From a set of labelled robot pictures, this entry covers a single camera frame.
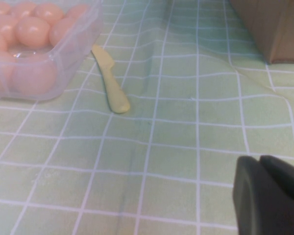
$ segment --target tablecloth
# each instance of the tablecloth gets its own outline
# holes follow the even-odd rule
[[[0,235],[237,235],[236,160],[294,165],[294,65],[267,65],[227,0],[104,0],[65,92],[0,98]]]

